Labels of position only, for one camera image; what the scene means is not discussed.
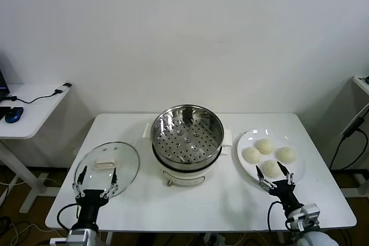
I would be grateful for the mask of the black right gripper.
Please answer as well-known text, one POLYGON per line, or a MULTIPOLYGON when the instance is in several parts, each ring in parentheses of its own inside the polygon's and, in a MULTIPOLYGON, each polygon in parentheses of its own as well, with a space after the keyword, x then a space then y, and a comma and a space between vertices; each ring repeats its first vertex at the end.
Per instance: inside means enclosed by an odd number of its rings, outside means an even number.
POLYGON ((285 167, 281 162, 277 162, 280 167, 283 175, 285 176, 284 180, 270 182, 265 179, 262 171, 256 165, 256 171, 258 176, 258 183, 262 187, 263 190, 269 192, 269 195, 276 196, 279 198, 282 203, 284 211, 294 211, 301 208, 303 205, 298 201, 297 197, 293 193, 295 189, 295 182, 293 179, 293 173, 291 173, 287 167, 285 167))

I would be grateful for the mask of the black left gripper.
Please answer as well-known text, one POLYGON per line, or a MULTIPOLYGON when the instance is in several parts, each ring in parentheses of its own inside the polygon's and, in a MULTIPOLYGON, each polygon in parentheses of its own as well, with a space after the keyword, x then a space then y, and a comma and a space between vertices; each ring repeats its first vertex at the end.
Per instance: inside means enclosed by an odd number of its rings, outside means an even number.
POLYGON ((110 186, 106 190, 83 190, 82 184, 87 166, 84 166, 82 172, 78 175, 77 180, 72 184, 72 189, 75 194, 76 202, 80 206, 78 216, 79 224, 95 224, 99 209, 105 206, 109 199, 115 196, 118 192, 118 177, 116 168, 112 173, 110 186))

